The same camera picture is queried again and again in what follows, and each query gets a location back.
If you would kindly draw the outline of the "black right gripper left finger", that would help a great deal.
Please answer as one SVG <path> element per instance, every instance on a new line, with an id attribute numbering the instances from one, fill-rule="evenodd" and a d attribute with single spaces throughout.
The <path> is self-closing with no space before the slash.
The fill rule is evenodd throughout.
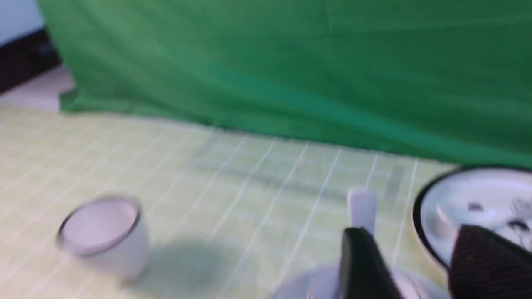
<path id="1" fill-rule="evenodd" d="M 341 299 L 401 299 L 403 296 L 380 253 L 364 228 L 344 229 L 339 267 Z"/>

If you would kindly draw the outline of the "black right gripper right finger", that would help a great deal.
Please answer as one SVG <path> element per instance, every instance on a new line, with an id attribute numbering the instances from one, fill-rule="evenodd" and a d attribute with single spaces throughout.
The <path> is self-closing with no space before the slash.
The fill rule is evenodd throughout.
<path id="1" fill-rule="evenodd" d="M 530 299 L 531 252 L 478 225 L 462 225 L 448 270 L 454 299 Z"/>

